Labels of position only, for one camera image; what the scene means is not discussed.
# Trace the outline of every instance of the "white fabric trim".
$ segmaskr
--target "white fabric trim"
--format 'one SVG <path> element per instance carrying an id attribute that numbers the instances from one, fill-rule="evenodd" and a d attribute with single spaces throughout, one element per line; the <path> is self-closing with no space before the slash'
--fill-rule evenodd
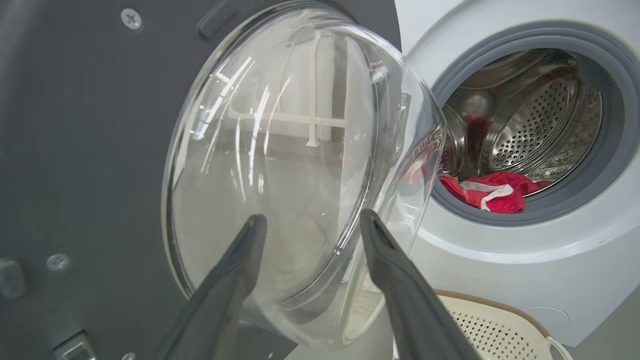
<path id="1" fill-rule="evenodd" d="M 479 192 L 488 192 L 489 195 L 483 197 L 480 200 L 480 209 L 491 211 L 486 203 L 495 199 L 496 197 L 508 196 L 513 193 L 513 188 L 509 184 L 505 185 L 485 185 L 481 183 L 474 183 L 472 181 L 463 181 L 460 183 L 460 187 L 465 190 L 476 190 Z"/>

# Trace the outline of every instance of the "transparent glass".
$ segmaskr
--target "transparent glass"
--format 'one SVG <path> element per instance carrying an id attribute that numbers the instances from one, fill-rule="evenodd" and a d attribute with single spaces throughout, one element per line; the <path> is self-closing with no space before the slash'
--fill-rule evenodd
<path id="1" fill-rule="evenodd" d="M 268 235 L 243 319 L 298 343 L 357 339 L 384 298 L 358 214 L 409 251 L 436 177 L 443 120 L 392 45 L 317 3 L 259 14 L 218 46 L 168 158 L 168 255 L 189 295 L 252 214 Z"/>

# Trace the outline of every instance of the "red cloth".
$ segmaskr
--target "red cloth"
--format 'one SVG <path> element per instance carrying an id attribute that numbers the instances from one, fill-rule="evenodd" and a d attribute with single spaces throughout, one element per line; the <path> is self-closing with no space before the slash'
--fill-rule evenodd
<path id="1" fill-rule="evenodd" d="M 492 213 L 513 214 L 524 210 L 524 195 L 550 184 L 534 183 L 528 177 L 509 172 L 494 172 L 485 177 L 472 177 L 461 183 L 449 176 L 440 176 L 442 184 L 460 200 Z"/>

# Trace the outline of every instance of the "stainless steel drum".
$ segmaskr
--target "stainless steel drum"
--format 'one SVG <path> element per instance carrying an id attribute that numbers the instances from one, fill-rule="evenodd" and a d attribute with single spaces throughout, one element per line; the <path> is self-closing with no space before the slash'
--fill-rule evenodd
<path id="1" fill-rule="evenodd" d="M 510 64 L 509 72 L 493 69 L 501 63 Z M 514 64 L 522 69 L 513 68 Z M 598 135 L 600 93 L 579 79 L 575 59 L 560 50 L 519 53 L 487 66 L 478 73 L 485 75 L 482 84 L 495 84 L 482 87 L 483 96 L 495 104 L 491 113 L 468 111 L 478 87 L 467 83 L 479 86 L 476 75 L 447 101 L 447 124 L 461 118 L 466 136 L 460 145 L 460 136 L 455 135 L 459 125 L 453 121 L 446 143 L 456 146 L 447 147 L 444 170 L 461 179 L 513 172 L 548 182 L 546 187 L 562 180 L 585 158 Z M 502 78 L 486 77 L 491 73 Z"/>

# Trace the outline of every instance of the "washing machine door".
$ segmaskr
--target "washing machine door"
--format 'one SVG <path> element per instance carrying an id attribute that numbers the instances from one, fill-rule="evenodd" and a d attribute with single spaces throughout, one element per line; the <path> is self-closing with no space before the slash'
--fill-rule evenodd
<path id="1" fill-rule="evenodd" d="M 372 208 L 409 250 L 438 170 L 442 113 L 386 40 L 321 4 L 284 4 L 213 52 L 169 153 L 168 253 L 190 293 L 246 219 L 269 231 L 245 313 L 342 346 L 375 319 L 357 229 Z"/>
<path id="2" fill-rule="evenodd" d="M 392 1 L 275 3 L 0 0 L 1 358 L 150 357 L 254 213 L 243 321 L 366 330 L 358 210 L 411 246 L 442 114 L 368 30 L 399 45 Z"/>

